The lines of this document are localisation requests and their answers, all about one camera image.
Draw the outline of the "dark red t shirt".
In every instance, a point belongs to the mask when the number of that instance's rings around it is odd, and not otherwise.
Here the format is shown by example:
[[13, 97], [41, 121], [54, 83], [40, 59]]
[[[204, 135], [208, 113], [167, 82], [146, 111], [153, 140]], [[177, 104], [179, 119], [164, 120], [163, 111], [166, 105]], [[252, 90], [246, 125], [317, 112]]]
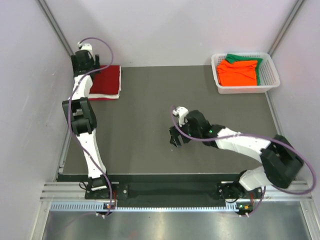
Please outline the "dark red t shirt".
[[97, 73], [93, 78], [90, 94], [118, 95], [121, 91], [122, 69], [120, 65], [111, 65]]

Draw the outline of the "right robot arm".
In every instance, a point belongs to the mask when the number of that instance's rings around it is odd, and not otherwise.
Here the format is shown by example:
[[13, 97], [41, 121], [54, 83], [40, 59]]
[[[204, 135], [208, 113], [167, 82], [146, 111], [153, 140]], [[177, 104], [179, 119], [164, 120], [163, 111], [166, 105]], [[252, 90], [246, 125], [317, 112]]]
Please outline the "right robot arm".
[[237, 179], [225, 185], [220, 194], [225, 197], [245, 198], [261, 187], [287, 189], [304, 166], [304, 161], [282, 135], [273, 138], [258, 137], [211, 124], [198, 110], [189, 111], [183, 106], [172, 107], [171, 117], [177, 121], [170, 127], [170, 144], [179, 148], [190, 141], [205, 146], [234, 152], [258, 161], [255, 169], [245, 169]]

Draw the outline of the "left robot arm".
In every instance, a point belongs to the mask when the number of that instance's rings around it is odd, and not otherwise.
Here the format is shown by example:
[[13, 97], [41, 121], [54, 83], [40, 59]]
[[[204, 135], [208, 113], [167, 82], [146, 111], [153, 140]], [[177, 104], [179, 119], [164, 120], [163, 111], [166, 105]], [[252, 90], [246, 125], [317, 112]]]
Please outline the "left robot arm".
[[62, 109], [70, 134], [79, 144], [88, 170], [87, 183], [79, 186], [85, 190], [86, 199], [112, 199], [114, 187], [102, 162], [96, 139], [97, 118], [89, 100], [95, 73], [100, 69], [99, 56], [92, 54], [89, 45], [79, 47], [70, 56], [74, 85], [70, 97], [62, 102]]

